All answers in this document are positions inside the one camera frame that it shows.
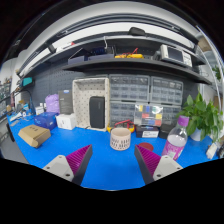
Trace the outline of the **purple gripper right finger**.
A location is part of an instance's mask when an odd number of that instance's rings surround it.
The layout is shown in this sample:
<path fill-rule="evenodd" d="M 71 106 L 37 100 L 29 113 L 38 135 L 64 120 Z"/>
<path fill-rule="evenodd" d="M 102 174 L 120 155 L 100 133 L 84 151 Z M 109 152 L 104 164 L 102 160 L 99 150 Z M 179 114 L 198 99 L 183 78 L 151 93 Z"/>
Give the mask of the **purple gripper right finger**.
<path fill-rule="evenodd" d="M 182 169 L 182 166 L 169 156 L 159 156 L 139 145 L 135 146 L 134 155 L 145 184 L 160 180 Z"/>

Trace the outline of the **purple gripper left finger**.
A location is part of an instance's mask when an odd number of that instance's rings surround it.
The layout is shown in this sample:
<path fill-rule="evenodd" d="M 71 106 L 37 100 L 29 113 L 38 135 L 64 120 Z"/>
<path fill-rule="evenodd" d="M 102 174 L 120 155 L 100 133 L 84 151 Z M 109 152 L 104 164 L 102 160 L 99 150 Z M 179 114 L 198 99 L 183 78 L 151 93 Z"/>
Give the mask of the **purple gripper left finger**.
<path fill-rule="evenodd" d="M 56 156 L 44 167 L 44 170 L 80 185 L 92 154 L 92 145 L 87 145 L 67 156 Z"/>

